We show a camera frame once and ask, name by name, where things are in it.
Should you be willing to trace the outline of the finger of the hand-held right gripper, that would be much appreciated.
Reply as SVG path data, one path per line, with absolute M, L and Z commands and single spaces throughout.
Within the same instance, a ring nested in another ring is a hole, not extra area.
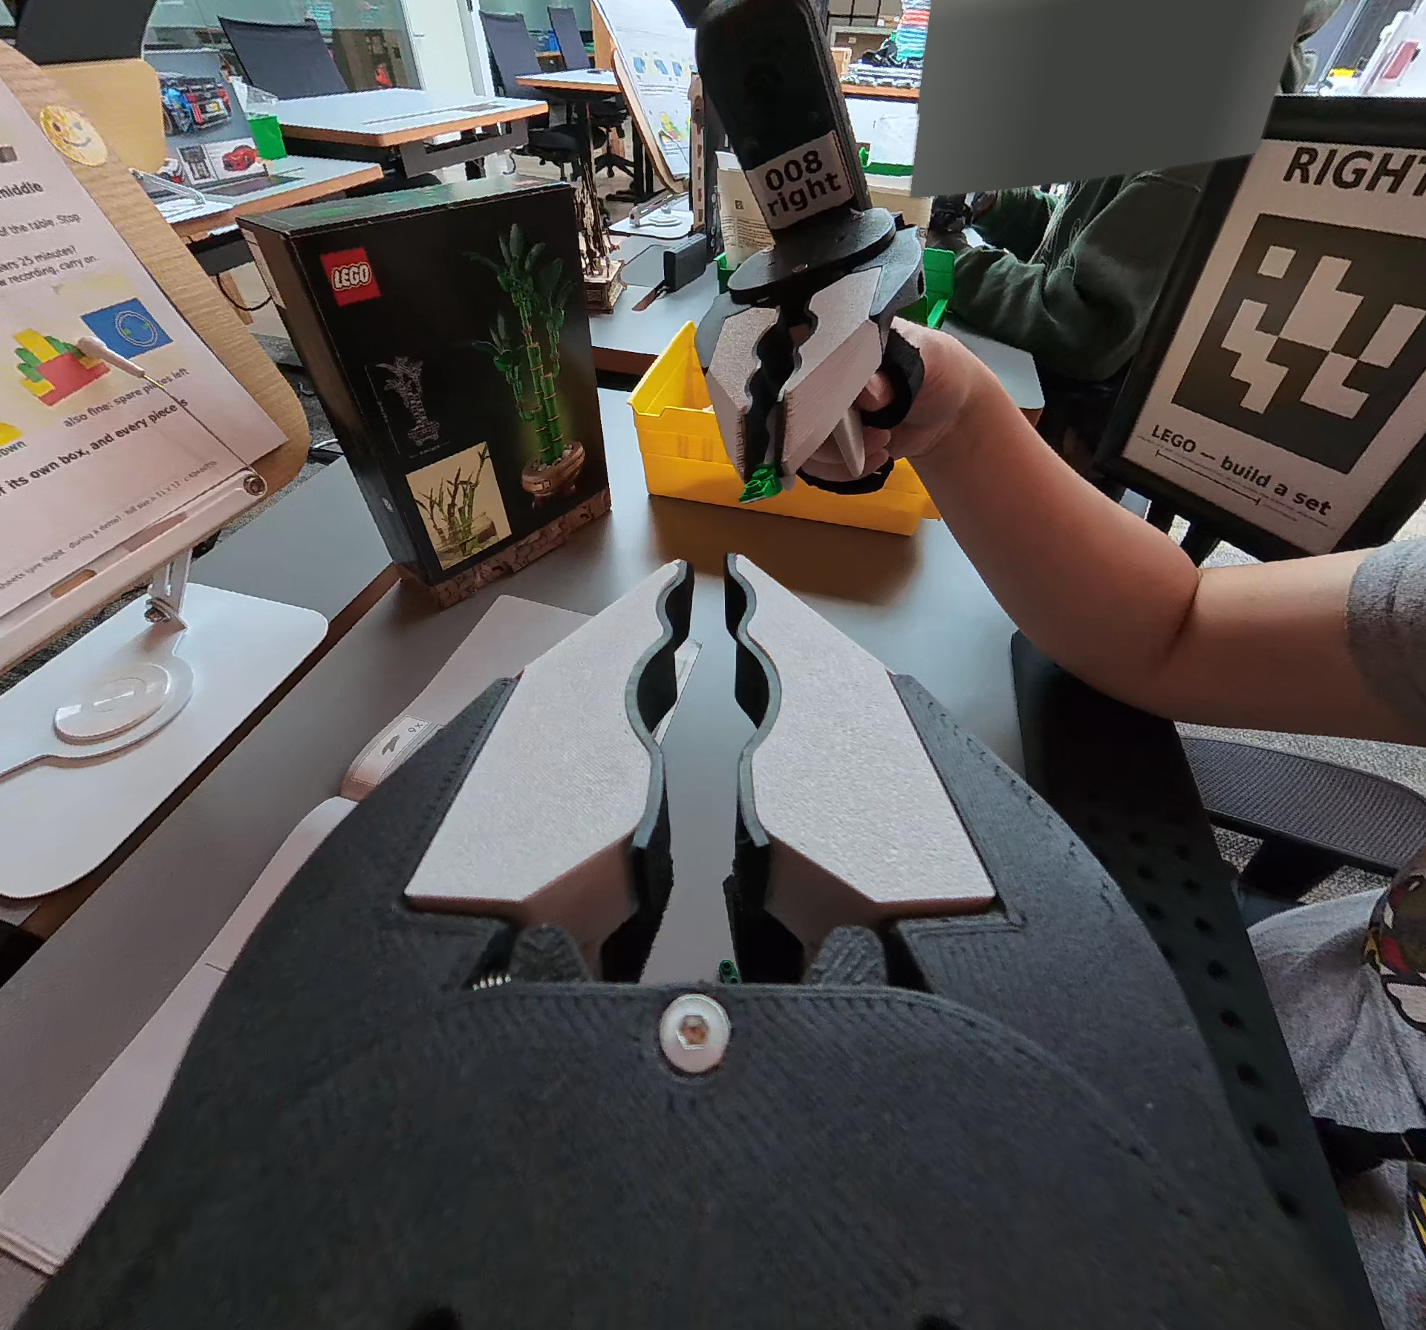
M 744 485 L 758 465 L 775 462 L 782 485 L 795 485 L 784 448 L 782 391 L 798 364 L 776 305 L 712 305 L 704 315 L 704 381 L 730 465 Z
M 856 400 L 882 362 L 882 324 L 871 315 L 880 270 L 854 270 L 810 290 L 784 289 L 779 312 L 788 330 L 808 328 L 793 353 L 793 371 L 779 393 L 776 482 L 790 489 L 795 476 L 828 442 L 853 482 L 880 476 L 867 460 Z

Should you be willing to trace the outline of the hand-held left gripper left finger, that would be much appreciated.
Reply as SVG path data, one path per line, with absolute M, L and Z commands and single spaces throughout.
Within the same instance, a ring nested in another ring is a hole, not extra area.
M 637 983 L 672 872 L 658 736 L 687 662 L 693 575 L 674 560 L 525 666 L 471 757 L 405 901 L 553 924 Z

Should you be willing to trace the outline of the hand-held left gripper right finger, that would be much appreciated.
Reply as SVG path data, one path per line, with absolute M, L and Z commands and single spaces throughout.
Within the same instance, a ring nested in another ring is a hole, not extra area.
M 839 928 L 991 912 L 991 877 L 893 673 L 736 554 L 724 618 L 753 725 L 724 883 L 741 980 L 796 983 Z

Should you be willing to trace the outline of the person's right forearm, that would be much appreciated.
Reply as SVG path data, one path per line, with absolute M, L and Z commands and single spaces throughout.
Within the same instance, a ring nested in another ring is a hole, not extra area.
M 1021 456 L 1015 476 L 935 509 L 1067 673 L 1174 722 L 1423 745 L 1423 718 L 1366 678 L 1349 638 L 1355 578 L 1377 554 L 1199 569 L 1040 439 Z

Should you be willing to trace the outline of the lego instruction booklet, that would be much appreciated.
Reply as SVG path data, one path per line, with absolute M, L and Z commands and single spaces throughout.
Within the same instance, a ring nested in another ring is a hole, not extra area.
M 199 1021 L 240 947 L 337 823 L 494 679 L 517 678 L 528 662 L 548 667 L 548 650 L 563 662 L 598 652 L 617 656 L 632 636 L 651 635 L 651 616 L 638 607 L 644 600 L 652 600 L 649 583 L 591 620 L 508 597 L 491 604 L 413 708 L 347 771 L 341 794 L 295 825 L 202 958 L 3 1191 L 1 1246 L 7 1257 L 49 1277 L 73 1252 L 151 1133 Z

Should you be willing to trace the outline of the black lego set box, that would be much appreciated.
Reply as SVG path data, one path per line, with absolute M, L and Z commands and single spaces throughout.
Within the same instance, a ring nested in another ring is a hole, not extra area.
M 392 560 L 439 606 L 611 509 L 571 186 L 242 217 Z

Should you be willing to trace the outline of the toy car set box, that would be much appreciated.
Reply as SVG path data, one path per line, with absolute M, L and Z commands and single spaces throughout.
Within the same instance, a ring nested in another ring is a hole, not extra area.
M 222 74 L 159 73 L 165 161 L 160 177 L 202 192 L 266 180 L 252 128 Z

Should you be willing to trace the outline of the person's right hand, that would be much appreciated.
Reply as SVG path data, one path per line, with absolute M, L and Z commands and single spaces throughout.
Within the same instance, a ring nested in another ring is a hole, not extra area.
M 903 319 L 893 322 L 889 338 L 922 364 L 909 411 L 893 428 L 871 420 L 894 396 L 888 371 L 879 371 L 856 402 L 860 465 L 850 466 L 840 445 L 828 440 L 805 474 L 839 483 L 870 477 L 886 460 L 908 460 L 935 506 L 948 508 L 988 491 L 1000 471 L 1015 476 L 1021 451 L 1038 439 L 984 364 L 961 342 Z

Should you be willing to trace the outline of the yellow plastic bin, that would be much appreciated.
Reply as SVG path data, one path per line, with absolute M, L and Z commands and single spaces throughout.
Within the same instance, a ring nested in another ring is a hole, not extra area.
M 899 462 L 882 489 L 873 494 L 836 495 L 796 482 L 767 502 L 742 505 L 744 485 L 721 442 L 696 359 L 692 322 L 686 322 L 652 361 L 629 407 L 652 497 L 900 537 L 914 534 L 920 521 L 937 518 L 934 503 L 906 462 Z

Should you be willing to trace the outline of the wooden tower model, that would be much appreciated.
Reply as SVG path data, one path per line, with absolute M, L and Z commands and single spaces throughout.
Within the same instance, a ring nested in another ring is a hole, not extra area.
M 592 181 L 582 175 L 574 183 L 572 191 L 580 230 L 579 247 L 585 304 L 591 315 L 611 315 L 626 287 L 623 263 L 614 253 L 611 226 Z

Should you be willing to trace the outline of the black perforated panel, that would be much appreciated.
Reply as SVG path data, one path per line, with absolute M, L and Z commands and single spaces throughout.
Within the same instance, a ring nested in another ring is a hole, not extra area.
M 1311 1271 L 1351 1327 L 1380 1327 L 1248 926 L 1294 900 L 1240 883 L 1259 839 L 1211 823 L 1174 724 L 1102 696 L 1015 633 L 1010 664 L 1030 787 L 1119 885 L 1177 980 L 1226 1102 Z

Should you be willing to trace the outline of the grey desk wooden edge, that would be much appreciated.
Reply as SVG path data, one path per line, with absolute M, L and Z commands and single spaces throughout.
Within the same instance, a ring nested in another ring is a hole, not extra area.
M 542 100 L 378 89 L 280 100 L 275 117 L 289 154 L 378 166 L 404 178 L 477 168 L 526 141 L 546 119 Z
M 240 217 L 258 217 L 314 201 L 332 200 L 383 181 L 379 164 L 292 157 L 265 178 L 246 178 L 225 192 L 163 183 L 150 174 L 134 174 L 140 189 L 173 232 L 185 243 L 222 233 Z

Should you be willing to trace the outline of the black mesh office chair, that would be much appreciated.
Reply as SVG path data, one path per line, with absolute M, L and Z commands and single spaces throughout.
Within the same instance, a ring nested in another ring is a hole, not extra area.
M 1208 820 L 1259 839 L 1242 886 L 1298 900 L 1349 866 L 1392 879 L 1424 846 L 1424 800 L 1377 774 L 1239 742 L 1185 738 Z

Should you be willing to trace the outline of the black framed marker sign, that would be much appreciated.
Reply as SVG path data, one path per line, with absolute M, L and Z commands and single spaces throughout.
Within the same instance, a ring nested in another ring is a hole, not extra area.
M 1424 102 L 1265 129 L 1211 166 L 1096 465 L 1260 560 L 1377 548 L 1424 491 Z

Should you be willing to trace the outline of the person's grey printed clothing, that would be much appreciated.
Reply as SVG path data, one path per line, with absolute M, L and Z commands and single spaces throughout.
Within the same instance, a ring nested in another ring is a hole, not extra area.
M 1254 954 L 1384 1327 L 1424 1326 L 1424 869 L 1282 912 Z

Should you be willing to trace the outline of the wooden document stand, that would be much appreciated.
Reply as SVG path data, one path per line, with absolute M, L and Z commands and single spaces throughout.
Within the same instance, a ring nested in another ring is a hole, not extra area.
M 38 123 L 75 109 L 102 137 L 102 168 L 67 161 L 156 287 L 281 433 L 280 446 L 186 500 L 78 572 L 3 613 L 3 672 L 136 592 L 108 621 L 3 695 L 3 923 L 82 886 L 323 641 L 318 613 L 225 594 L 191 578 L 196 549 L 289 485 L 306 454 L 304 416 L 133 180 L 114 138 L 65 92 L 58 71 L 3 45 L 3 92 Z

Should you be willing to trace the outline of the laminated instruction sheet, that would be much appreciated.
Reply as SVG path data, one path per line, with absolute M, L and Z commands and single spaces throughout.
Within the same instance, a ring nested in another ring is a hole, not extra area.
M 1 102 L 1 612 L 275 451 L 13 96 Z

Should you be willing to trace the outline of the yellow smiley sticker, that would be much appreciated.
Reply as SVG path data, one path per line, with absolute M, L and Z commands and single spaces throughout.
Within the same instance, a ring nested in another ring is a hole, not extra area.
M 47 105 L 39 109 L 38 128 L 46 141 L 70 163 L 82 168 L 102 168 L 108 160 L 102 137 L 75 109 Z

